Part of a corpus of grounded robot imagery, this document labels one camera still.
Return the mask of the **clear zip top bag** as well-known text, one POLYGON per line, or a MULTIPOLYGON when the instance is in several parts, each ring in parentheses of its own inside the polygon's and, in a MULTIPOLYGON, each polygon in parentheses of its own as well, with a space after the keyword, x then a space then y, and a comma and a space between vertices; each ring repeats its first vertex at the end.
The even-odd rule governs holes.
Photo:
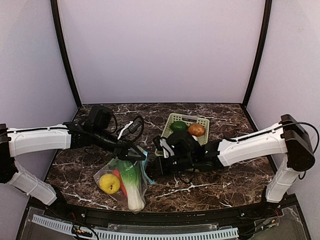
POLYGON ((142 160, 112 158, 93 175, 100 190, 135 214, 145 208, 148 185, 155 183, 146 172, 149 163, 147 151, 140 146, 137 148, 143 154, 142 160))

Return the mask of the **green toy leafy vegetable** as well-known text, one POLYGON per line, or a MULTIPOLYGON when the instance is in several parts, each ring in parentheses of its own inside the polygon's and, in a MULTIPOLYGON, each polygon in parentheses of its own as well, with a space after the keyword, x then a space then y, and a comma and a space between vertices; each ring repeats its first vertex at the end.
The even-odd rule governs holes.
POLYGON ((145 200, 141 190, 142 175, 138 164, 119 160, 117 167, 127 192, 127 206, 133 213, 138 213, 145 207, 145 200))

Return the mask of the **yellow toy lemon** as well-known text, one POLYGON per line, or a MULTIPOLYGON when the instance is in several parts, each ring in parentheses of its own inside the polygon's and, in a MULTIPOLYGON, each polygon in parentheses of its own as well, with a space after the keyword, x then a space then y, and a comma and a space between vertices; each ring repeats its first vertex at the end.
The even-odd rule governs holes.
POLYGON ((112 195, 118 192, 118 190, 121 188, 121 182, 117 176, 108 173, 100 177, 99 187, 105 193, 112 195))

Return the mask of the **red toy chili pepper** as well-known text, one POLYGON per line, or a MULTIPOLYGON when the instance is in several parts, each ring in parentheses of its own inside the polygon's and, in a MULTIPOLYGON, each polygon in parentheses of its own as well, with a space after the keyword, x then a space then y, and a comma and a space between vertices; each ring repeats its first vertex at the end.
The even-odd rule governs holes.
POLYGON ((115 170, 112 171, 112 174, 115 175, 119 179, 119 181, 120 181, 120 189, 123 192, 123 194, 125 195, 125 197, 127 198, 128 194, 127 194, 125 185, 123 183, 120 171, 118 169, 115 169, 115 170))

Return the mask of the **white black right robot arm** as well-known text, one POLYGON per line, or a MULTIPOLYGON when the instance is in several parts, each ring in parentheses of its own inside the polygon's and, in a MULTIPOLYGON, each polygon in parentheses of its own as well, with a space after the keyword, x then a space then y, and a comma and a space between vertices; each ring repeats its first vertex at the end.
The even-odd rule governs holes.
POLYGON ((263 130, 236 138, 209 141, 201 145, 188 131, 173 132, 168 137, 157 136, 153 143, 163 154, 156 159, 162 175, 184 170, 211 172, 233 164, 263 156, 283 154, 275 177, 267 185, 263 201, 277 204, 299 175, 316 162, 305 122, 290 114, 263 130))

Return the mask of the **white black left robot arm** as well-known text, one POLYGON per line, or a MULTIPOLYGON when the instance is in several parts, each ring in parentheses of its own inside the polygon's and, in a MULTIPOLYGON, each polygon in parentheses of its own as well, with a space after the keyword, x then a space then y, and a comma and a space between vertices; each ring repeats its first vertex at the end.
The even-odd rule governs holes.
POLYGON ((46 206, 65 204, 66 200, 54 186, 43 182, 22 167, 15 157, 47 150, 66 150, 98 146, 122 161, 144 161, 146 156, 134 143, 115 136, 107 130, 116 117, 103 105, 94 105, 81 122, 36 128, 7 128, 0 126, 0 182, 14 186, 46 206))

